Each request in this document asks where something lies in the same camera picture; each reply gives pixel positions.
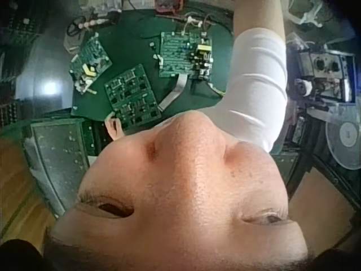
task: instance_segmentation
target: workbench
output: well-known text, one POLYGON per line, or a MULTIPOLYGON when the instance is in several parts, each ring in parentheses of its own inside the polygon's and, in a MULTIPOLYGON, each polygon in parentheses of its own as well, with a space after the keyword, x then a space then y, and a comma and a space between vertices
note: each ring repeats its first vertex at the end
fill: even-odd
MULTIPOLYGON (((154 11, 143 10, 142 13, 125 11, 121 14, 118 24, 100 29, 98 31, 100 42, 113 65, 92 84, 91 89, 97 94, 81 95, 74 91, 72 115, 104 121, 112 111, 104 84, 140 63, 143 64, 156 100, 160 103, 174 89, 178 76, 159 78, 158 60, 154 60, 153 55, 159 53, 161 32, 176 31, 183 26, 184 24, 170 19, 155 17, 154 11), (151 42, 156 44, 156 52, 149 46, 151 42)), ((225 91, 234 37, 229 30, 220 25, 210 27, 208 33, 213 37, 214 64, 211 83, 217 89, 225 91)), ((213 106, 220 99, 206 82, 188 79, 182 95, 162 113, 161 119, 127 132, 135 133, 149 129, 177 113, 213 106)))

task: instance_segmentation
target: floor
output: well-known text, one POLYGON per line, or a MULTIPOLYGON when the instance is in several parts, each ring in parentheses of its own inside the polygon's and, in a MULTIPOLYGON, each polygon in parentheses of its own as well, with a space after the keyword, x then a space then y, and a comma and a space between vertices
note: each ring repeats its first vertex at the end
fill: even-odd
POLYGON ((289 203, 289 217, 298 222, 307 245, 319 255, 352 230, 355 210, 315 168, 306 173, 289 203))
POLYGON ((55 218, 35 184, 21 145, 0 138, 0 243, 22 239, 41 251, 44 232, 55 218))

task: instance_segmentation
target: table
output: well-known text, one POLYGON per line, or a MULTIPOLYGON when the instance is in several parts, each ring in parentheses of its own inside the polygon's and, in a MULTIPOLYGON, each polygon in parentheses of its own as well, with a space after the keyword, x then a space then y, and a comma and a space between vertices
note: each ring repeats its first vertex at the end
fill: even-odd
MULTIPOLYGON (((96 95, 90 93, 81 95, 74 91, 73 116, 103 121, 112 111, 104 84, 140 63, 146 70, 158 103, 173 90, 177 77, 159 78, 159 65, 153 58, 155 52, 149 44, 154 42, 157 46, 156 50, 159 52, 160 33, 182 29, 183 24, 170 19, 157 18, 154 15, 155 12, 150 10, 144 10, 142 13, 125 11, 117 25, 98 31, 100 42, 113 61, 113 65, 93 83, 91 89, 98 92, 96 95)), ((234 38, 226 28, 220 25, 212 26, 209 35, 213 37, 212 83, 217 89, 224 91, 230 71, 234 38)), ((135 133, 149 129, 177 113, 213 106, 219 101, 220 96, 214 93, 205 82, 188 80, 183 94, 163 112, 161 119, 128 132, 135 133)))

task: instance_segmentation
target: forehead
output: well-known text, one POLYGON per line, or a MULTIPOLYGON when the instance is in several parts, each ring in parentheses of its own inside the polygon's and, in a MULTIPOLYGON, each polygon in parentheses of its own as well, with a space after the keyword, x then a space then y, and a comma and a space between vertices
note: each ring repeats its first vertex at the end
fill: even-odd
POLYGON ((302 232, 295 222, 271 229, 240 225, 219 236, 142 229, 73 209, 60 219, 52 234, 70 246, 84 247, 113 262, 139 267, 143 263, 173 267, 199 264, 199 268, 208 266, 211 270, 224 263, 280 264, 307 256, 302 232))

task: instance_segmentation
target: white sleeve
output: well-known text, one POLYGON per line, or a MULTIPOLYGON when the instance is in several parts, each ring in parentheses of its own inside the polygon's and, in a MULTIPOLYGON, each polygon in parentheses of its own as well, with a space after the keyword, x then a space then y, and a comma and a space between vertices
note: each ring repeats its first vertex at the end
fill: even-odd
POLYGON ((271 30, 250 29, 234 43, 227 94, 201 111, 238 140, 270 152, 285 118, 286 85, 284 41, 271 30))

